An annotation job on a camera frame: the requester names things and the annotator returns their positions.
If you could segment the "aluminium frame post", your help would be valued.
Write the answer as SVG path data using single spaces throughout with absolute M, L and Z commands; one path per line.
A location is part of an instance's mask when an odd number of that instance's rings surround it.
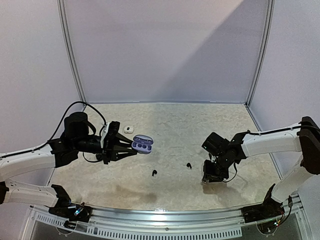
M 258 85 L 259 77 L 263 68 L 264 58 L 266 56 L 266 51 L 268 47 L 268 40 L 272 26 L 272 19 L 273 19 L 273 12 L 275 7 L 274 0 L 267 1 L 267 9 L 264 19 L 263 31 L 261 36 L 261 42 L 258 52 L 258 59 L 255 65 L 253 79 L 246 97 L 245 106 L 247 108 L 250 107 L 251 103 L 253 102 L 254 94 Z
M 84 87 L 81 81 L 80 73 L 78 70 L 78 66 L 77 66 L 77 62 L 74 54 L 72 40 L 71 40 L 68 18 L 67 18 L 66 1 L 57 0 L 57 8 L 59 13 L 60 25 L 62 30 L 62 36 L 64 39 L 66 54 L 69 61 L 70 70 L 72 73 L 75 88 L 77 90 L 79 99 L 83 102 L 87 102 Z

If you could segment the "white earbud charging case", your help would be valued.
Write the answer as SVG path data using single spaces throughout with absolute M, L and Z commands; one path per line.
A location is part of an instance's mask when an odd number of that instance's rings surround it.
M 133 126 L 125 126 L 123 129 L 123 132 L 125 134 L 132 134 L 134 132 L 135 128 Z

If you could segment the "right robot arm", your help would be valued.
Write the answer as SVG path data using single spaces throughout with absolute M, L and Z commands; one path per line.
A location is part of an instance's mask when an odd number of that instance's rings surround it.
M 224 182 L 229 178 L 229 167 L 249 157 L 281 152 L 301 154 L 291 170 L 269 189 L 266 201 L 258 208 L 262 218 L 269 218 L 278 210 L 278 204 L 320 173 L 320 129 L 309 116 L 284 128 L 240 132 L 231 140 L 212 132 L 202 148 L 209 154 L 203 165 L 203 183 Z

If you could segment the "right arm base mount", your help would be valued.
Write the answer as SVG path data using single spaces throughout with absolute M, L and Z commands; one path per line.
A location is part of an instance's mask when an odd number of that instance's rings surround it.
M 258 222 L 282 216 L 285 213 L 282 203 L 273 199 L 264 200 L 263 203 L 242 207 L 241 216 L 245 223 Z

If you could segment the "left aluminium frame post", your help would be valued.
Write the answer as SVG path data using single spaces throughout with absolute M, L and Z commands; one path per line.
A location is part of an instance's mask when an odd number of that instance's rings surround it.
M 62 36 L 64 39 L 66 54 L 69 61 L 70 70 L 72 73 L 75 88 L 77 90 L 79 99 L 83 102 L 87 102 L 84 87 L 81 81 L 80 73 L 78 70 L 78 66 L 77 66 L 77 62 L 74 54 L 72 40 L 71 40 L 68 18 L 67 18 L 66 1 L 57 0 L 57 8 L 59 13 L 60 25 L 62 30 Z

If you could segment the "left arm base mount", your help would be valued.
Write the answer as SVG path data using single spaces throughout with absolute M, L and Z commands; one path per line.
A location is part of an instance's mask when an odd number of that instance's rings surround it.
M 54 207 L 50 207 L 48 212 L 52 215 L 66 218 L 70 222 L 84 222 L 88 223 L 93 208 L 86 205 L 84 202 L 81 204 L 72 203 L 71 200 L 58 200 Z

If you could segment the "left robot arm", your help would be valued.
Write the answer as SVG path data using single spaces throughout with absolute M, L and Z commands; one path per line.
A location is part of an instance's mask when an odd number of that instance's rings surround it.
M 118 131 L 120 123 L 112 121 L 101 135 L 84 112 L 74 112 L 64 119 L 64 131 L 59 138 L 44 146 L 0 157 L 0 202 L 26 203 L 55 208 L 63 217 L 74 213 L 74 205 L 60 185 L 39 186 L 16 182 L 12 177 L 40 169 L 64 167 L 78 159 L 78 154 L 97 154 L 104 164 L 136 155 L 132 140 Z

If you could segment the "right aluminium frame post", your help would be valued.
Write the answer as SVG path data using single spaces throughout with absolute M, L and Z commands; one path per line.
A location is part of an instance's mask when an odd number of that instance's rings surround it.
M 253 102 L 254 94 L 258 85 L 259 77 L 263 68 L 264 58 L 266 56 L 266 51 L 268 47 L 268 40 L 272 26 L 272 19 L 273 19 L 273 12 L 275 7 L 274 0 L 267 1 L 267 9 L 264 19 L 263 31 L 261 36 L 261 42 L 258 52 L 258 59 L 255 65 L 253 79 L 246 97 L 245 106 L 247 108 L 250 107 L 251 103 Z

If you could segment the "aluminium front rail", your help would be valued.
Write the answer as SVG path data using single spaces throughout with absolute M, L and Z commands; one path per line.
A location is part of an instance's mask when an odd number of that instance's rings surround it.
M 242 207 L 194 210 L 127 210 L 95 207 L 89 222 L 67 223 L 42 206 L 29 209 L 23 240 L 312 240 L 297 194 L 284 206 L 285 222 L 246 222 Z

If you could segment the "black earbud right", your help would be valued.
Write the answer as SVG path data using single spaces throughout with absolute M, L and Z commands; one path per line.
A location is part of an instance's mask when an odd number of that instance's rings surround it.
M 191 165 L 189 162 L 186 164 L 186 166 L 187 166 L 189 169 L 192 169 L 192 165 Z

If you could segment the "blue grey charging case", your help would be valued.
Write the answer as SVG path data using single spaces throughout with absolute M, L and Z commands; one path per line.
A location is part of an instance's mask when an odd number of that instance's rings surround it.
M 137 134 L 133 137 L 131 147 L 140 154 L 150 154 L 152 152 L 153 144 L 154 140 L 151 137 Z

